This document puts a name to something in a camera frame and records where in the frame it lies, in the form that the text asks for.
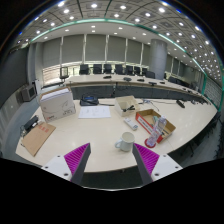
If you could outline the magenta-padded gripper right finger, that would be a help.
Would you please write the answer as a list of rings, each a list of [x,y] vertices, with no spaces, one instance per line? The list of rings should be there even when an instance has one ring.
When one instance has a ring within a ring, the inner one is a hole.
[[[137,162],[138,170],[144,185],[182,169],[169,155],[158,155],[137,143],[133,144],[132,153]]]

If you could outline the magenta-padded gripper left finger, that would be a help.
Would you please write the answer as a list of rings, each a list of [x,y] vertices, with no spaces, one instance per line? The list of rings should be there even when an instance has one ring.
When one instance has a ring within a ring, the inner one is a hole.
[[[65,155],[55,156],[42,169],[79,185],[90,154],[90,144],[86,143]]]

